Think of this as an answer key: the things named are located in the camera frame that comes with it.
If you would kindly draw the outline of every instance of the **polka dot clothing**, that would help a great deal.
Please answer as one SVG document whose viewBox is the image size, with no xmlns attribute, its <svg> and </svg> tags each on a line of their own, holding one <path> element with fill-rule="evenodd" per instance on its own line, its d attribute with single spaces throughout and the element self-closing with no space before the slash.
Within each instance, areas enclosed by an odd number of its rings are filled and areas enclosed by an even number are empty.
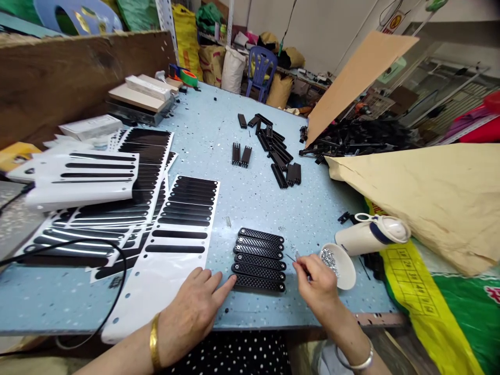
<svg viewBox="0 0 500 375">
<path fill-rule="evenodd" d="M 161 375 L 291 375 L 279 331 L 212 332 Z"/>
</svg>

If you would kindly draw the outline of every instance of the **tape roll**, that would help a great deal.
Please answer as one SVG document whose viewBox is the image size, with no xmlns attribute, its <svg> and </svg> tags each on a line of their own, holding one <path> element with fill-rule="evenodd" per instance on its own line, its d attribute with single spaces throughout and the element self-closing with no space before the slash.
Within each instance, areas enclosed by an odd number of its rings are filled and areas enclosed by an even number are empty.
<svg viewBox="0 0 500 375">
<path fill-rule="evenodd" d="M 181 69 L 181 75 L 179 78 L 187 86 L 198 87 L 198 77 L 188 70 Z"/>
</svg>

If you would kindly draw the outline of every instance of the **printed sign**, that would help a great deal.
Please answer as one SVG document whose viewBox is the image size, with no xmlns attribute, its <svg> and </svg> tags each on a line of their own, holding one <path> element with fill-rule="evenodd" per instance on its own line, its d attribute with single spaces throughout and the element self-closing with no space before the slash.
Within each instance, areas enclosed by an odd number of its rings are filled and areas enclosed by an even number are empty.
<svg viewBox="0 0 500 375">
<path fill-rule="evenodd" d="M 384 34 L 393 34 L 394 31 L 396 31 L 397 27 L 404 20 L 404 18 L 405 18 L 405 14 L 398 10 L 396 12 L 396 14 L 391 17 L 389 22 L 385 24 L 385 27 L 382 30 L 382 32 Z"/>
</svg>

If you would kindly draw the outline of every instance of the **hand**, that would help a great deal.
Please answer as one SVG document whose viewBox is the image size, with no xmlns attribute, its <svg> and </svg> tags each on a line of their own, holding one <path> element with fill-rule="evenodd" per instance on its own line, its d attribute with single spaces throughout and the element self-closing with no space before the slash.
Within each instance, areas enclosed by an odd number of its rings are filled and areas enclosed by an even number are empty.
<svg viewBox="0 0 500 375">
<path fill-rule="evenodd" d="M 212 330 L 217 310 L 233 288 L 236 276 L 217 289 L 221 280 L 221 272 L 212 276 L 209 269 L 195 268 L 172 303 L 160 313 L 158 351 L 163 367 L 184 357 Z"/>
<path fill-rule="evenodd" d="M 327 327 L 343 307 L 337 292 L 337 276 L 316 254 L 303 256 L 293 262 L 297 272 L 298 291 L 321 323 Z M 311 280 L 307 278 L 306 269 Z"/>
</svg>

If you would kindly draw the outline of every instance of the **speckled table surface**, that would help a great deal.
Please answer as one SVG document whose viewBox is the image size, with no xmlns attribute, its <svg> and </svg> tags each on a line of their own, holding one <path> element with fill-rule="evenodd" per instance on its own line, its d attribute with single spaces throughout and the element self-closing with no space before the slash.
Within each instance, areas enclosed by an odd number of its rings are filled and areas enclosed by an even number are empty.
<svg viewBox="0 0 500 375">
<path fill-rule="evenodd" d="M 253 99 L 201 85 L 201 92 L 181 94 L 174 117 L 160 129 L 175 132 L 172 151 L 179 157 L 170 169 L 177 174 L 221 181 L 220 196 L 211 236 L 207 268 L 231 274 L 233 246 L 241 227 L 262 230 L 285 238 L 285 252 L 292 257 L 317 253 L 334 242 L 342 226 L 337 218 L 345 211 L 360 212 L 362 197 L 345 183 L 332 181 L 328 168 L 314 159 L 299 157 L 303 148 L 299 128 L 306 119 L 263 105 Z M 261 113 L 282 134 L 294 161 L 302 165 L 302 184 L 281 190 L 274 178 L 272 161 L 255 136 L 255 129 L 240 129 L 238 113 L 250 120 Z M 253 148 L 247 169 L 231 165 L 232 143 Z M 2 187 L 0 201 L 9 193 Z M 41 222 L 16 203 L 0 221 L 0 248 L 9 251 Z M 300 297 L 291 260 L 287 263 L 286 292 L 281 296 L 232 291 L 219 310 L 216 329 L 291 328 L 319 325 Z M 370 279 L 358 258 L 356 285 L 340 297 L 353 313 L 396 313 L 385 286 Z M 88 333 L 105 317 L 116 289 L 111 279 L 90 284 L 83 269 L 12 265 L 0 275 L 0 334 L 21 335 Z"/>
</svg>

